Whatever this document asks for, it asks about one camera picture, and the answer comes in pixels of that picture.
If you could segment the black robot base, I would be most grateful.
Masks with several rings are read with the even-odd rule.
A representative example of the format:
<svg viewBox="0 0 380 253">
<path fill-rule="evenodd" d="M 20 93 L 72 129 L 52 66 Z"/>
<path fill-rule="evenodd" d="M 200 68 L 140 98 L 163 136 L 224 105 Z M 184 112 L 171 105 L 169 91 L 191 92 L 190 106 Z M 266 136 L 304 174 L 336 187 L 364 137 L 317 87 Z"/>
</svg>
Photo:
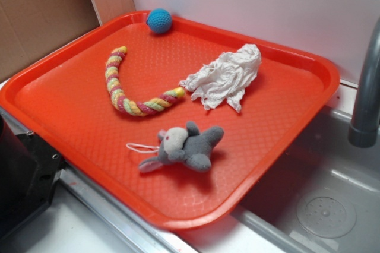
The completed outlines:
<svg viewBox="0 0 380 253">
<path fill-rule="evenodd" d="M 62 155 L 37 134 L 15 134 L 1 118 L 1 240 L 50 207 Z"/>
</svg>

